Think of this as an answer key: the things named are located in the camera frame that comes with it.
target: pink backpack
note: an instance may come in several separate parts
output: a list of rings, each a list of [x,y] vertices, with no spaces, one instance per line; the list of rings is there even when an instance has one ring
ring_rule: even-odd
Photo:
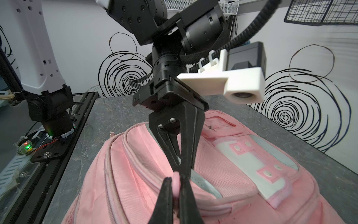
[[[344,223],[292,157],[223,112],[205,116],[190,182],[205,223]],[[172,175],[148,123],[136,124],[104,143],[62,223],[147,224]]]

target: wall mural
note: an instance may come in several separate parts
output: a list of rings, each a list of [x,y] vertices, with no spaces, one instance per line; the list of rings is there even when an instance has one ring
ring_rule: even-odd
[[[327,74],[317,75],[304,66],[291,68],[292,60],[304,48],[324,48],[332,54]],[[288,69],[266,78],[264,102],[249,106],[325,153],[347,134],[352,110],[344,93],[327,78],[334,68],[333,52],[316,44],[304,48],[291,57]]]
[[[132,51],[113,52],[111,47],[113,38],[119,38],[123,43],[133,42]],[[131,36],[119,32],[113,34],[109,40],[109,48],[112,53],[101,63],[98,71],[98,85],[87,92],[101,89],[103,97],[133,95],[138,90],[136,85],[140,88],[153,78],[152,74],[149,75],[146,72],[150,71],[152,66],[145,60],[145,56],[137,53],[137,45]],[[140,82],[129,85],[130,81],[138,79]]]
[[[5,36],[4,29],[2,28],[2,26],[0,26],[0,48],[5,53],[6,57],[8,58],[9,62],[13,66],[13,68],[15,70],[18,69],[19,66],[17,66],[17,63],[15,62],[16,58],[15,58],[15,56],[13,54],[13,51],[11,49],[11,46],[10,46],[7,38]]]

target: screw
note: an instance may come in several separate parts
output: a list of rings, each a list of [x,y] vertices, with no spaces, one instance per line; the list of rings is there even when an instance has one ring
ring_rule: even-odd
[[[24,176],[26,176],[27,175],[27,172],[25,171],[25,172],[22,172],[21,174],[20,174],[20,177],[24,177]]]
[[[237,96],[239,98],[249,98],[250,96],[252,96],[252,94],[249,92],[236,92],[234,93],[234,96]]]
[[[50,152],[45,152],[44,153],[44,158],[48,158],[48,157],[50,157],[52,155],[52,153],[50,153]]]

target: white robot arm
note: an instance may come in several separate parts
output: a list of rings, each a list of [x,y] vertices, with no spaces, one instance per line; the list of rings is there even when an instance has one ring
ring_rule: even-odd
[[[63,88],[62,78],[47,34],[40,0],[6,0],[1,25],[19,63],[25,91],[42,95]]]
[[[71,133],[74,127],[66,109],[73,97],[52,51],[41,0],[3,0],[0,21],[18,60],[31,119],[41,122],[49,136]]]

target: stone countertop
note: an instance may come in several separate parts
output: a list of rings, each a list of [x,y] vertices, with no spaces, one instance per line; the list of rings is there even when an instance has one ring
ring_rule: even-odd
[[[235,105],[223,96],[206,96],[210,109],[221,110],[259,136],[286,151],[317,180],[320,193],[349,224],[358,220],[358,176],[247,105]],[[47,210],[44,224],[61,223],[78,195],[84,176],[110,132],[124,132],[148,121],[150,110],[132,106],[132,96],[97,99]]]

